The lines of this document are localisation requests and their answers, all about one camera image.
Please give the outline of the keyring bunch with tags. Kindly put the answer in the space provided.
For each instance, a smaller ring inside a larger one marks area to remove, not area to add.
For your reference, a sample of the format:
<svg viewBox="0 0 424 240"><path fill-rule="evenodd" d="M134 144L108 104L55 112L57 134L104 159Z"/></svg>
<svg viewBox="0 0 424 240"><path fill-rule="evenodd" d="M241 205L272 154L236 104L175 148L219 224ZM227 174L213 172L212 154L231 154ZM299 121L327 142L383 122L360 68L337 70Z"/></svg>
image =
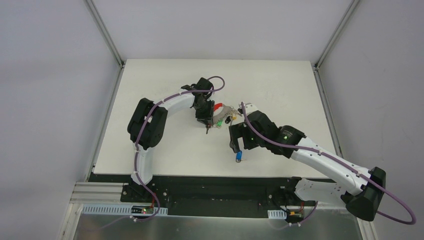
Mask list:
<svg viewBox="0 0 424 240"><path fill-rule="evenodd" d="M242 116L233 106L221 102L214 105L212 113L212 123L206 126L206 134L210 129L221 129L224 124L231 125L233 121Z"/></svg>

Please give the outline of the blue tag key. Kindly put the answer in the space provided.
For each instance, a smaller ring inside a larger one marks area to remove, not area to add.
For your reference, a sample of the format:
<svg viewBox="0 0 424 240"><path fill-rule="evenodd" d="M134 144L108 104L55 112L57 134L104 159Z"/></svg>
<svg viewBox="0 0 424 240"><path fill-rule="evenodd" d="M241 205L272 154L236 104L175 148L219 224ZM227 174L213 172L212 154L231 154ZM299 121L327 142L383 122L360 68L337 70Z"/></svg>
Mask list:
<svg viewBox="0 0 424 240"><path fill-rule="evenodd" d="M235 154L235 162L241 163L242 161L245 161L246 159L243 158L243 152L240 150Z"/></svg>

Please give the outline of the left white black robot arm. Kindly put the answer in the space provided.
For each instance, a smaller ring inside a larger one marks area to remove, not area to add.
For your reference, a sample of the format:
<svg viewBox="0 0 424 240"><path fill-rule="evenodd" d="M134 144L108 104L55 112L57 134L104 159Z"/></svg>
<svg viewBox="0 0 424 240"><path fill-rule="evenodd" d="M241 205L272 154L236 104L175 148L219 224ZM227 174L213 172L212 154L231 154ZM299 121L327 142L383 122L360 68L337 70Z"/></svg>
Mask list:
<svg viewBox="0 0 424 240"><path fill-rule="evenodd" d="M225 80L220 76L202 77L158 101L142 98L138 102L127 132L134 146L131 179L138 184L133 195L140 202L149 201L153 195L153 189L147 184L153 178L153 154L164 135L167 118L184 109L194 109L195 119L210 129L214 125L215 106L210 97L224 86Z"/></svg>

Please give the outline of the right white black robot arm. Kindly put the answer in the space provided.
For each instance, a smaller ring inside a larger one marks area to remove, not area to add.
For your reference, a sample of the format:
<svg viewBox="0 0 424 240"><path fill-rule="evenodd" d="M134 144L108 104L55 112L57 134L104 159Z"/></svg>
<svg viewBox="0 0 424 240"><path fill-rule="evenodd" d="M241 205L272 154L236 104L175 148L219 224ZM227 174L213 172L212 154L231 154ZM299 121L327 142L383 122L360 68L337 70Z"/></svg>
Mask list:
<svg viewBox="0 0 424 240"><path fill-rule="evenodd" d="M333 182L318 182L292 177L284 187L284 200L290 205L300 201L319 201L345 206L347 211L364 221L372 222L384 196L386 172L374 167L355 165L337 155L326 153L302 131L290 125L276 126L259 110L247 112L247 119L229 127L229 146L240 155L239 139L245 150L266 148L308 165Z"/></svg>

